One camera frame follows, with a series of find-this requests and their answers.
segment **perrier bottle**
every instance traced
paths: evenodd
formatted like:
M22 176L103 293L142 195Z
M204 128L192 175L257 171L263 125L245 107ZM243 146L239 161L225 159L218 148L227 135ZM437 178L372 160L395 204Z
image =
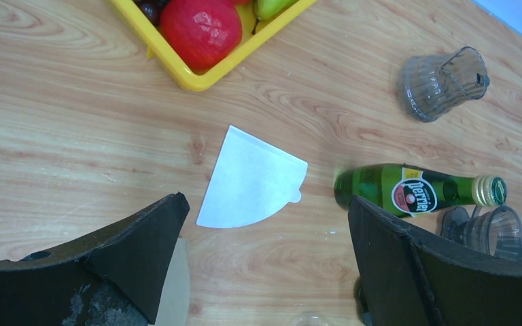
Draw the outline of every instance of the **perrier bottle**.
M505 203L500 177L456 177L405 164L379 164L349 170L335 181L335 199L345 209L352 195L362 196L399 216L430 213L450 206Z

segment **yellow basket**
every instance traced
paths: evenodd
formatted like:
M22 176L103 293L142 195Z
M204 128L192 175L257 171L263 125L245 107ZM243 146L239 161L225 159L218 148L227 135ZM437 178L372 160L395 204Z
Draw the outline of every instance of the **yellow basket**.
M181 88L194 91L203 91L211 87L221 77L225 76L231 69L235 68L243 59L259 48L265 41L280 31L286 24L299 16L317 0L299 0L293 6L259 24L257 33L251 35L255 25L253 13L253 1L248 5L238 6L237 12L241 17L243 25L243 39L225 59L216 64L205 73L194 73L175 50L165 41L156 27L145 17L143 12L135 5L133 0L108 0L113 3L118 12L122 14L125 21L132 26L139 38L147 44L147 58L156 56L162 65L171 72Z

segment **red fruit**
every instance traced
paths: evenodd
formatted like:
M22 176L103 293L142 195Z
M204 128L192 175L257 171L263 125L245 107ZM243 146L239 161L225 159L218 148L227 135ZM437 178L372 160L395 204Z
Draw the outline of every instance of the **red fruit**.
M234 5L246 5L249 2L251 2L251 0L230 0L230 1L233 2Z
M241 20L229 0L171 0L161 31L192 70L210 69L241 42Z

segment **gold bottle cap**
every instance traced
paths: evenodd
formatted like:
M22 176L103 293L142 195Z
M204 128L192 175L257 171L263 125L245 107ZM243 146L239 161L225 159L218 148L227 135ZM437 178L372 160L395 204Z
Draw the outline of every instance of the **gold bottle cap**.
M499 206L507 199L505 181L495 175L480 175L473 179L471 192L479 206Z

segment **wood grain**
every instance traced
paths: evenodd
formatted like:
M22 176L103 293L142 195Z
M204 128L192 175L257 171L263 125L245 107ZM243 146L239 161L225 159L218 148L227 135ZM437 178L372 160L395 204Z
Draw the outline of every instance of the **wood grain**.
M487 64L485 97L431 124L407 118L400 65L464 45ZM229 124L306 160L303 198L246 228L200 228ZM183 192L189 325L287 325L305 311L359 325L332 183L382 162L501 175L522 217L522 37L469 0L319 0L198 94L147 61L101 0L0 0L0 259ZM410 221L436 227L431 215Z

